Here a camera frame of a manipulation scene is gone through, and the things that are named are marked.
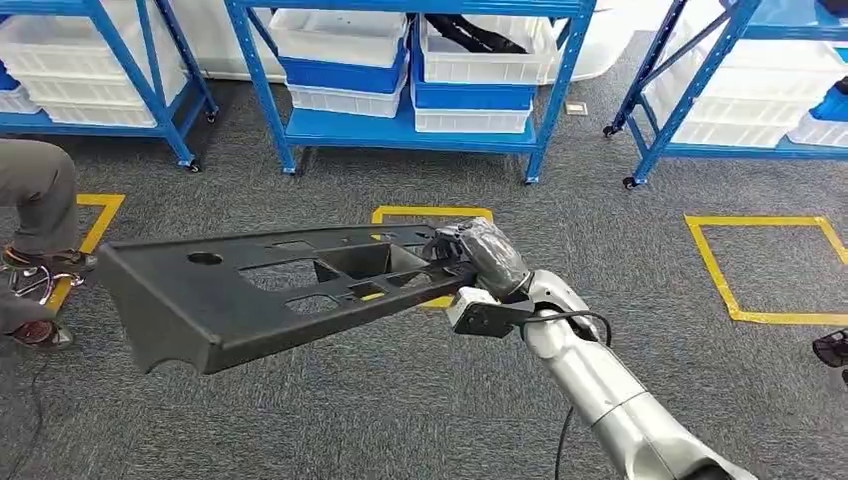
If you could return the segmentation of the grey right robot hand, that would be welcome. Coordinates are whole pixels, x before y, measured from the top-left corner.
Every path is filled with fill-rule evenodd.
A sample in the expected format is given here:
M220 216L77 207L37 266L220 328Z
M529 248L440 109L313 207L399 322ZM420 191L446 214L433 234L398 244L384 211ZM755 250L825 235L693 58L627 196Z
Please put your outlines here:
M498 300L524 289L533 276L509 238L484 217L437 228L422 256L431 261L466 258L476 269L476 283Z

